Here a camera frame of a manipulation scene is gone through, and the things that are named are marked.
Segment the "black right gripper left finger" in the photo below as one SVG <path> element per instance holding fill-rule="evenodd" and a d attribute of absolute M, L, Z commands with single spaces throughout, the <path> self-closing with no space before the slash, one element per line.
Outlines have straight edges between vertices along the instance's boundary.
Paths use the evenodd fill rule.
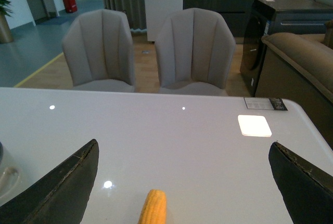
<path fill-rule="evenodd" d="M 98 170 L 92 139 L 48 174 L 1 206 L 1 223 L 80 223 Z"/>

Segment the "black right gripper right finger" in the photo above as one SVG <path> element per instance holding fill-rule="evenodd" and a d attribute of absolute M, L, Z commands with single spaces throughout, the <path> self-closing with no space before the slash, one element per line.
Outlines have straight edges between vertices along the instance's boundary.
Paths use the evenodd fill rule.
<path fill-rule="evenodd" d="M 274 142 L 268 160 L 293 223 L 332 223 L 332 176 Z"/>

